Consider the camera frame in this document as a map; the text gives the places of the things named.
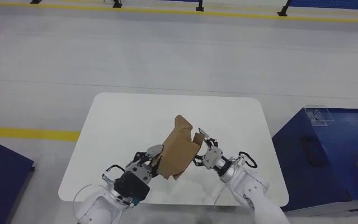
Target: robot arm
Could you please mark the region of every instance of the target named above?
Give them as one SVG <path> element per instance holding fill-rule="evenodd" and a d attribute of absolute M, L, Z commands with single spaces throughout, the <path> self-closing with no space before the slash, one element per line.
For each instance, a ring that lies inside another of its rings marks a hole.
<path fill-rule="evenodd" d="M 78 223 L 120 223 L 124 210 L 133 208 L 147 197 L 150 190 L 148 183 L 158 175 L 159 166 L 158 162 L 152 167 L 150 162 L 162 150 L 163 146 L 159 144 L 147 149 L 146 152 L 137 152 L 125 169 L 118 165 L 109 167 L 102 174 L 102 179 L 107 183 L 106 187 L 86 198 L 81 203 L 79 210 L 74 213 Z M 107 177 L 107 173 L 115 167 L 124 173 L 120 178 L 111 180 Z"/>
<path fill-rule="evenodd" d="M 195 166 L 215 170 L 235 200 L 242 206 L 253 209 L 256 224 L 289 224 L 281 208 L 265 197 L 270 183 L 264 181 L 256 172 L 244 167 L 246 164 L 251 168 L 257 168 L 250 155 L 240 152 L 237 159 L 227 159 L 218 147 L 217 140 L 210 138 L 202 129 L 199 129 L 199 132 L 204 134 L 208 150 L 202 156 L 195 156 Z"/>
<path fill-rule="evenodd" d="M 195 156 L 195 166 L 215 170 L 235 200 L 242 206 L 254 210 L 256 224 L 289 224 L 281 208 L 265 197 L 270 184 L 256 172 L 244 167 L 247 165 L 257 168 L 255 161 L 245 152 L 240 152 L 237 159 L 227 159 L 218 147 L 218 141 L 209 138 L 203 130 L 199 131 L 205 136 L 204 141 L 208 145 L 208 150 L 202 156 Z M 118 165 L 109 167 L 102 176 L 107 186 L 89 196 L 75 213 L 79 223 L 120 223 L 123 211 L 136 206 L 149 193 L 148 183 L 158 175 L 160 161 L 154 167 L 150 162 L 162 150 L 162 145 L 156 145 L 147 152 L 137 152 L 125 169 Z M 106 174 L 114 167 L 122 169 L 124 173 L 120 178 L 111 180 Z"/>

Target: yellow line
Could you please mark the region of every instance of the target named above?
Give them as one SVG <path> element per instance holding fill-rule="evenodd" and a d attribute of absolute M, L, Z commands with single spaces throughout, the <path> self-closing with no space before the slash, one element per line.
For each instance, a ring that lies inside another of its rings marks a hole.
<path fill-rule="evenodd" d="M 1 128 L 0 138 L 32 138 L 76 142 L 80 132 L 63 130 L 39 130 L 22 128 Z"/>
<path fill-rule="evenodd" d="M 319 17 L 298 17 L 298 16 L 277 16 L 277 15 L 255 15 L 242 13 L 224 13 L 224 12 L 196 12 L 180 10 L 160 10 L 148 8 L 110 8 L 99 6 L 66 6 L 55 4 L 28 4 L 28 3 L 0 3 L 0 6 L 21 6 L 32 8 L 56 8 L 66 10 L 100 10 L 100 11 L 122 11 L 122 12 L 144 12 L 144 13 L 167 13 L 183 15 L 200 15 L 200 16 L 221 16 L 221 17 L 241 17 L 241 18 L 265 18 L 272 20 L 300 20 L 300 21 L 321 21 L 321 22 L 358 22 L 358 19 L 347 18 L 319 18 Z"/>
<path fill-rule="evenodd" d="M 78 2 L 78 3 L 104 3 L 103 1 L 89 1 L 89 0 L 46 0 L 50 2 Z"/>
<path fill-rule="evenodd" d="M 152 4 L 156 7 L 182 7 L 182 8 L 193 8 L 194 5 L 190 4 Z M 241 10 L 241 11 L 256 11 L 256 12 L 273 12 L 276 13 L 280 9 L 269 9 L 269 8 L 243 8 L 243 7 L 232 7 L 232 6 L 204 6 L 204 8 L 214 8 L 219 10 Z M 358 16 L 358 13 L 354 12 L 324 12 L 324 11 L 300 11 L 288 9 L 288 13 L 301 13 L 301 14 L 322 14 L 322 15 L 342 15 L 342 16 Z"/>

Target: white tabletop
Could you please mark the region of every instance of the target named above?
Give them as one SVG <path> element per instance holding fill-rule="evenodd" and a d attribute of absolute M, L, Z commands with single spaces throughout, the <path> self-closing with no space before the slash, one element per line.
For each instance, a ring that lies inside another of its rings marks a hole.
<path fill-rule="evenodd" d="M 104 170 L 113 164 L 125 166 L 136 152 L 163 143 L 178 114 L 193 125 L 192 136 L 200 127 L 217 139 L 225 157 L 249 153 L 258 164 L 256 171 L 271 184 L 266 196 L 279 206 L 287 204 L 284 178 L 256 99 L 151 94 L 101 93 L 95 97 L 59 188 L 60 198 L 72 201 L 87 184 L 105 185 Z M 205 151 L 203 144 L 199 154 Z M 214 204 L 223 187 L 213 170 L 194 164 L 177 181 L 158 176 L 149 186 L 143 203 L 200 205 Z M 90 193 L 81 193 L 77 201 Z M 238 205 L 227 189 L 216 204 Z"/>

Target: blue box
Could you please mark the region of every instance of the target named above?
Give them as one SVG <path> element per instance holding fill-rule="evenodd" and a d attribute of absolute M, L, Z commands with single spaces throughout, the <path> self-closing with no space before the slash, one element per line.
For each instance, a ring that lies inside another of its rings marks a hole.
<path fill-rule="evenodd" d="M 290 197 L 285 212 L 358 209 L 358 109 L 328 110 L 334 121 L 317 125 L 318 113 L 302 108 L 272 138 Z"/>

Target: gray floor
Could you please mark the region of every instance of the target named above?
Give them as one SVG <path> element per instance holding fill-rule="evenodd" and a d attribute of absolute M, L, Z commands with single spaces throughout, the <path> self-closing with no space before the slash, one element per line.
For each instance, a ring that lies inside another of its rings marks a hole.
<path fill-rule="evenodd" d="M 12 7 L 0 21 L 0 127 L 81 130 L 100 92 L 254 97 L 271 135 L 307 104 L 358 107 L 357 24 Z M 37 167 L 12 223 L 75 223 L 57 192 L 75 143 L 0 144 Z M 240 208 L 141 204 L 123 223 L 250 220 Z"/>

